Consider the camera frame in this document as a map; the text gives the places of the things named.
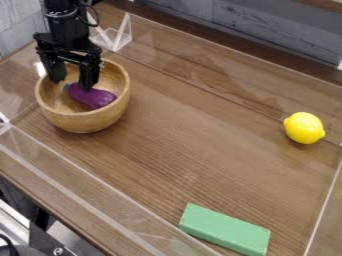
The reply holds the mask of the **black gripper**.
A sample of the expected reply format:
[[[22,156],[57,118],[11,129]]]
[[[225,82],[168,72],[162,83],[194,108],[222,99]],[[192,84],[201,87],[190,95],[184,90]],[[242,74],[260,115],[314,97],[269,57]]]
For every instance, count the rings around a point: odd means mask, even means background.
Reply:
[[[58,42],[51,33],[35,33],[34,39],[37,40],[37,52],[51,81],[58,83],[66,79],[67,68],[65,61],[59,58],[67,57],[71,62],[81,62],[79,85],[89,92],[99,81],[102,48],[93,43],[89,37]]]

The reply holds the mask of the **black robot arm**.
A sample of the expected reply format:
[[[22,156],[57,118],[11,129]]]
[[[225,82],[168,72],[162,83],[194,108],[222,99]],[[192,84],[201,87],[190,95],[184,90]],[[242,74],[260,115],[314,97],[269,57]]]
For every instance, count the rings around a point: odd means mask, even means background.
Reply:
[[[87,9],[93,0],[43,0],[43,17],[49,23],[47,32],[37,32],[37,53],[50,79],[58,83],[67,77],[66,64],[79,67],[79,86],[90,91],[99,81],[102,48],[90,39],[91,23]]]

